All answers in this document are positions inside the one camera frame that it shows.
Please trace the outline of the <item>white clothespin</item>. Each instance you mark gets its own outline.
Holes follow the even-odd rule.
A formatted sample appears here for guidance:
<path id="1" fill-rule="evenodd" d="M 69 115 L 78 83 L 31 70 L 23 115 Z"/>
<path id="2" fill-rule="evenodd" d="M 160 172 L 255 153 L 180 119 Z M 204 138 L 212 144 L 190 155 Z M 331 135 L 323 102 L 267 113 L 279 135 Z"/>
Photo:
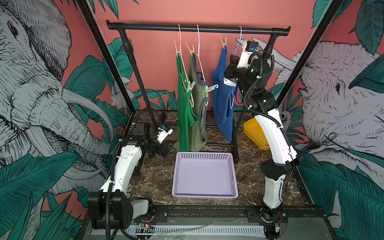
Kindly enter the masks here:
<path id="1" fill-rule="evenodd" d="M 224 82 L 225 85 L 230 86 L 230 87 L 236 87 L 237 86 L 236 82 L 234 82 L 234 81 L 232 81 L 230 79 L 227 79 L 227 78 L 224 78 L 223 82 Z"/>

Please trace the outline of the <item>blue tank top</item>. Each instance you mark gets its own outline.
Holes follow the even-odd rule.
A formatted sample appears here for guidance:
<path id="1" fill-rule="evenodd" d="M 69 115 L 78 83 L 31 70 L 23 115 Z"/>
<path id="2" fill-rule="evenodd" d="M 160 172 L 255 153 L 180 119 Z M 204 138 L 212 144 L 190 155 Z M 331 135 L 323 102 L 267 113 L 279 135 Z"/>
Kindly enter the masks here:
<path id="1" fill-rule="evenodd" d="M 221 50 L 218 65 L 212 73 L 213 84 L 219 86 L 213 91 L 213 110 L 217 126 L 224 134 L 226 140 L 231 142 L 233 140 L 236 88 L 224 83 L 225 71 L 228 67 L 227 54 L 228 49 L 224 47 Z"/>

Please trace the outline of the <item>light blue wire hanger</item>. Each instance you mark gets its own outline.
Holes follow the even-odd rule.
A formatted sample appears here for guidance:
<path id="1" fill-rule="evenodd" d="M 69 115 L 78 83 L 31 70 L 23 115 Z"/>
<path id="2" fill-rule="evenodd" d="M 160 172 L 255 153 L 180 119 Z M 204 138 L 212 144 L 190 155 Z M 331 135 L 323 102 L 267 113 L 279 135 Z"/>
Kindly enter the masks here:
<path id="1" fill-rule="evenodd" d="M 239 26 L 240 27 L 240 37 L 239 37 L 239 41 L 237 41 L 237 45 L 236 45 L 236 48 L 235 48 L 235 51 L 232 53 L 236 56 L 236 53 L 237 53 L 237 50 L 238 50 L 238 47 L 239 47 L 239 44 L 240 44 L 240 41 L 242 40 L 242 33 L 243 33 L 243 28 L 242 26 Z M 236 98 L 236 93 L 237 93 L 237 90 L 235 91 L 232 91 L 231 95 L 230 95 L 230 110 L 232 110 L 234 108 L 234 104 L 235 104 L 235 98 Z"/>

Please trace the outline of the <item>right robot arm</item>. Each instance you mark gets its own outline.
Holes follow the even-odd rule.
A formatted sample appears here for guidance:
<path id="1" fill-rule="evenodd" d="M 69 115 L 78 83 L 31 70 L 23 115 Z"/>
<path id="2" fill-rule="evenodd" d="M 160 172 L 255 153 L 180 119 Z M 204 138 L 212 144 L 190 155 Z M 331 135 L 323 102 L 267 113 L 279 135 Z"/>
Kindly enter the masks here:
<path id="1" fill-rule="evenodd" d="M 266 178 L 263 208 L 270 212 L 281 207 L 286 174 L 300 163 L 281 122 L 275 97 L 265 89 L 273 66 L 259 51 L 244 50 L 240 57 L 231 56 L 225 71 L 225 80 L 236 81 L 244 108 L 255 115 L 272 153 L 271 159 L 261 164 Z"/>

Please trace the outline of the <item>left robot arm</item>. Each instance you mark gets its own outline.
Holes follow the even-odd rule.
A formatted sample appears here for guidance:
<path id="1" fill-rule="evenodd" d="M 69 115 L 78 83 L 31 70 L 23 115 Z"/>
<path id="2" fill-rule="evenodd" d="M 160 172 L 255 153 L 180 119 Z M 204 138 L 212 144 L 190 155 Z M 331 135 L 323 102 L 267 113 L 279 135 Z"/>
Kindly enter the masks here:
<path id="1" fill-rule="evenodd" d="M 94 229 L 122 230 L 134 220 L 148 223 L 155 218 L 152 200 L 131 201 L 128 186 L 145 153 L 152 152 L 162 158 L 176 153 L 176 149 L 166 143 L 172 132 L 169 125 L 159 123 L 155 134 L 150 136 L 149 123 L 132 121 L 128 133 L 115 147 L 109 177 L 97 192 L 89 195 L 89 217 Z"/>

